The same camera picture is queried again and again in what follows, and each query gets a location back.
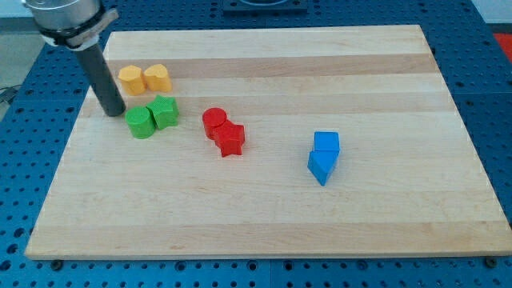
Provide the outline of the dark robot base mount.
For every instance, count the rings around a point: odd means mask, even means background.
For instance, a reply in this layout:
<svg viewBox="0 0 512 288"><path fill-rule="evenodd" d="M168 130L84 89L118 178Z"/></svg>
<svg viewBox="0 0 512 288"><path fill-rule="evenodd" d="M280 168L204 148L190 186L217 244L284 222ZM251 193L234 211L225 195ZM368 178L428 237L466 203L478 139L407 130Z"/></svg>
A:
<svg viewBox="0 0 512 288"><path fill-rule="evenodd" d="M224 14L306 12L308 0L222 0Z"/></svg>

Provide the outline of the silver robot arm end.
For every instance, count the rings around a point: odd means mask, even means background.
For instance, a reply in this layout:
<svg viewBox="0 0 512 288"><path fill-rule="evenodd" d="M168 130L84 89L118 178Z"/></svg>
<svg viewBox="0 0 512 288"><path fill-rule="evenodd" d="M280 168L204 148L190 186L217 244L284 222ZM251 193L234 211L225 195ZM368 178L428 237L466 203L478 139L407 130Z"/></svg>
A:
<svg viewBox="0 0 512 288"><path fill-rule="evenodd" d="M101 0L22 0L22 4L37 26L48 30L80 26L103 8Z"/></svg>

